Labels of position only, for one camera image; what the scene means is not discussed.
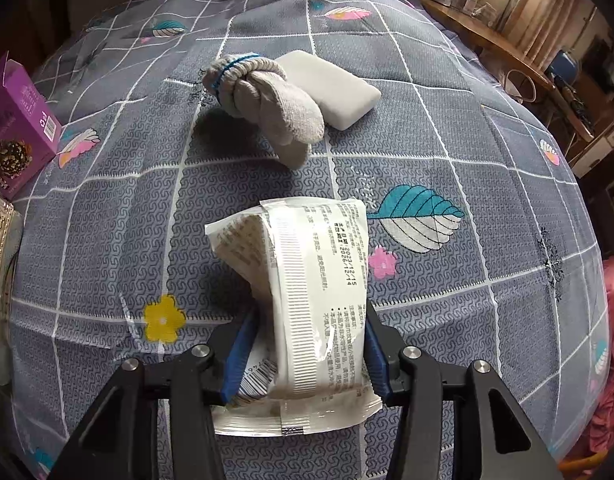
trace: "pink flower print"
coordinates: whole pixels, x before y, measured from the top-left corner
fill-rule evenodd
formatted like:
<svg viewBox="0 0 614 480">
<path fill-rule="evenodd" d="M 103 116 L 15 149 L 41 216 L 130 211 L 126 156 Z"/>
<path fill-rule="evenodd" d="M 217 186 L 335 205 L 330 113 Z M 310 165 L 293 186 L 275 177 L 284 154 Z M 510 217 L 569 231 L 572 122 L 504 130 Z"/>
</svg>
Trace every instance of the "pink flower print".
<svg viewBox="0 0 614 480">
<path fill-rule="evenodd" d="M 373 254 L 367 258 L 373 270 L 374 278 L 381 280 L 396 275 L 397 257 L 394 253 L 386 251 L 384 247 L 377 246 Z"/>
</svg>

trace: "wooden desk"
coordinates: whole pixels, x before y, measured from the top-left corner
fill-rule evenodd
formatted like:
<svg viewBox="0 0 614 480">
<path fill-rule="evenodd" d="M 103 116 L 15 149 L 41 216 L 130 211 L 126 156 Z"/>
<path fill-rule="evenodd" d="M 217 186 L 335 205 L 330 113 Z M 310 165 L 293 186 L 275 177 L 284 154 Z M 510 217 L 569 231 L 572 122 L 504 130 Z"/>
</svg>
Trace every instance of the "wooden desk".
<svg viewBox="0 0 614 480">
<path fill-rule="evenodd" d="M 544 75 L 539 67 L 532 64 L 522 52 L 514 47 L 506 38 L 487 25 L 463 14 L 459 10 L 445 7 L 433 0 L 420 0 L 426 11 L 445 27 L 454 30 L 461 38 L 475 46 L 487 48 L 506 62 L 510 68 L 521 70 L 531 77 L 538 85 L 551 92 L 555 89 L 553 83 Z"/>
</svg>

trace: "brown curtain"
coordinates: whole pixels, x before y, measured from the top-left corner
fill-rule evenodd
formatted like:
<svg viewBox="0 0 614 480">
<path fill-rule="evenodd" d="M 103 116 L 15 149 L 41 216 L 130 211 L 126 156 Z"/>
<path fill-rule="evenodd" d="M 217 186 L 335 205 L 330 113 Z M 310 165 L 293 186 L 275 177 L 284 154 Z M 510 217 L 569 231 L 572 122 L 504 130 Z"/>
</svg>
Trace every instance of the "brown curtain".
<svg viewBox="0 0 614 480">
<path fill-rule="evenodd" d="M 502 35 L 542 70 L 563 44 L 580 0 L 518 0 L 504 24 Z"/>
</svg>

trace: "gray patterned bedsheet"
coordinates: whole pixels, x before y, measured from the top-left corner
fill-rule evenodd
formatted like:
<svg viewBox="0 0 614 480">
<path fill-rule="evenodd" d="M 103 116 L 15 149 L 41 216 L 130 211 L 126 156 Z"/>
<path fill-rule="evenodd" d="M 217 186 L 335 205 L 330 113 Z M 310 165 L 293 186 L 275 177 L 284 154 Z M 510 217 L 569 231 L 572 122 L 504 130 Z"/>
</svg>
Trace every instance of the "gray patterned bedsheet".
<svg viewBox="0 0 614 480">
<path fill-rule="evenodd" d="M 292 173 L 200 79 L 221 54 L 295 49 L 365 78 L 382 100 L 349 130 L 327 130 Z M 490 361 L 555 457 L 580 434 L 604 384 L 608 322 L 576 180 L 540 122 L 417 0 L 128 0 L 36 84 L 64 124 L 62 153 L 15 200 L 25 224 L 10 337 L 14 437 L 39 478 L 122 359 L 166 359 L 252 307 L 203 227 L 290 195 L 363 200 L 382 319 L 438 359 Z M 442 225 L 442 208 L 404 207 L 425 189 L 458 210 L 441 242 L 425 226 Z M 184 325 L 151 342 L 144 309 L 158 302 Z M 379 478 L 398 415 L 218 440 L 231 479 Z M 158 457 L 171 479 L 167 419 L 163 404 Z"/>
</svg>

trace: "white soap bar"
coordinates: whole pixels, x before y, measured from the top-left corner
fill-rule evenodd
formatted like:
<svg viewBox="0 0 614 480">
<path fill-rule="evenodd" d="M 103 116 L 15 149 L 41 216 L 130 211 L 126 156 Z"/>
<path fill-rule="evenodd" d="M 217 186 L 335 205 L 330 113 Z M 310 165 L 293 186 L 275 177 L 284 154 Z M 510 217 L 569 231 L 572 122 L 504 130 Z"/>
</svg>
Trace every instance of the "white soap bar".
<svg viewBox="0 0 614 480">
<path fill-rule="evenodd" d="M 316 102 L 325 123 L 346 130 L 375 107 L 380 90 L 324 59 L 294 50 L 276 61 L 287 81 L 304 90 Z"/>
</svg>

